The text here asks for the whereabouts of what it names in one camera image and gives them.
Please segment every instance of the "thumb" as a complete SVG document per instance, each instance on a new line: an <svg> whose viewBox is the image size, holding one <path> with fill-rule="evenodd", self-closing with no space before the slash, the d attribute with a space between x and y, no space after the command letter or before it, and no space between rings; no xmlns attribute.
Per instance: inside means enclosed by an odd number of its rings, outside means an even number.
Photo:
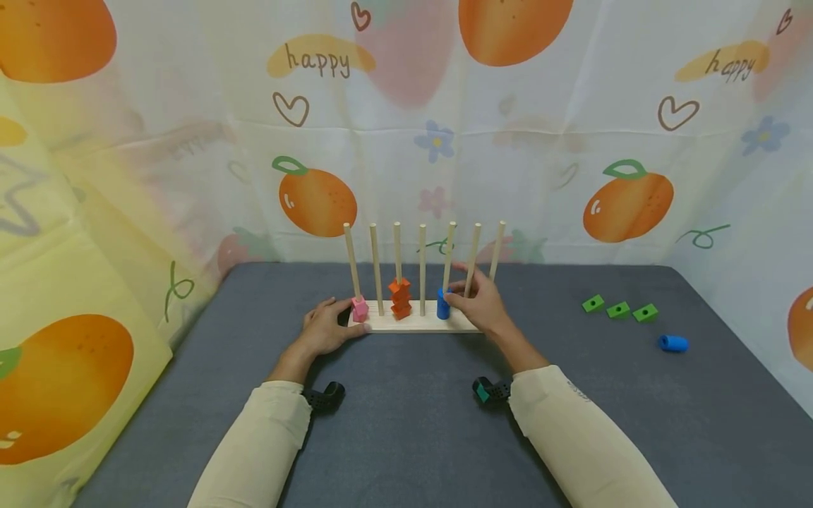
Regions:
<svg viewBox="0 0 813 508"><path fill-rule="evenodd" d="M466 313L469 298L461 297L455 293L446 293L443 295L443 299L455 309L460 309L464 314Z"/></svg>
<svg viewBox="0 0 813 508"><path fill-rule="evenodd" d="M370 332L370 324L369 323L359 323L354 324L353 326L349 326L345 328L343 334L343 341L349 341L350 339L357 339L361 336L365 336Z"/></svg>

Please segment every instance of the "gray mat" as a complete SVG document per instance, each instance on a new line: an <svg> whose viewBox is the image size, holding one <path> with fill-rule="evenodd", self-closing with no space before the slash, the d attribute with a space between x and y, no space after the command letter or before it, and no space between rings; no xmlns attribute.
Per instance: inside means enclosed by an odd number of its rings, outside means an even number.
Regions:
<svg viewBox="0 0 813 508"><path fill-rule="evenodd" d="M374 295L372 271L359 271ZM405 276L417 281L416 267ZM630 436L679 506L813 506L813 422L671 268L501 265L497 281L528 338ZM185 506L302 315L351 292L346 265L237 267L75 506ZM652 302L660 316L586 315L596 293ZM690 351L662 352L661 333ZM311 383L337 380L346 398L314 419L280 505L567 506L511 414L477 405L477 376L508 376L482 336L369 336L324 358Z"/></svg>

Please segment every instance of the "beige long sleeve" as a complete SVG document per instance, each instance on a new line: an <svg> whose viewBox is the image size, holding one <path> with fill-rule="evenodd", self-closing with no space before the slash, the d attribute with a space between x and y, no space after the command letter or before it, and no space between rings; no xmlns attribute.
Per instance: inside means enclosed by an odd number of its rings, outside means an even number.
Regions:
<svg viewBox="0 0 813 508"><path fill-rule="evenodd" d="M514 376L509 404L573 508L676 507L638 448L559 367Z"/></svg>
<svg viewBox="0 0 813 508"><path fill-rule="evenodd" d="M255 388L203 470L188 508L276 506L310 421L301 384L268 381Z"/></svg>

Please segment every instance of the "blue flower print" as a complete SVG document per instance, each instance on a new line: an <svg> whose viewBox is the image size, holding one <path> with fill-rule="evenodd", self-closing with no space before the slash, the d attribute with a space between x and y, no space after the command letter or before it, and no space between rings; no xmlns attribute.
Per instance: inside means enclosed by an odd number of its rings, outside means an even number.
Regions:
<svg viewBox="0 0 813 508"><path fill-rule="evenodd" d="M452 140L454 132L449 128L439 128L434 120L426 122L426 135L415 136L415 144L425 150L429 150L429 162L437 162L437 155L444 157L454 157L452 150Z"/></svg>
<svg viewBox="0 0 813 508"><path fill-rule="evenodd" d="M783 122L774 123L773 116L766 116L756 130L742 135L742 142L748 143L743 156L753 154L760 146L766 152L775 152L782 146L781 140L790 133L790 126Z"/></svg>

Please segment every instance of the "blue cylindrical block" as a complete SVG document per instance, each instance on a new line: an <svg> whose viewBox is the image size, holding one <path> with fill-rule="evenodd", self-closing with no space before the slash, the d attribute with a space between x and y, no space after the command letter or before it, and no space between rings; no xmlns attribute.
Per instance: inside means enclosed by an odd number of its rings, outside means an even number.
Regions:
<svg viewBox="0 0 813 508"><path fill-rule="evenodd" d="M677 335L662 335L658 339L658 345L664 351L675 351L682 353L689 348L689 341Z"/></svg>
<svg viewBox="0 0 813 508"><path fill-rule="evenodd" d="M451 307L443 299L443 288L437 290L437 318L448 319L451 313Z"/></svg>

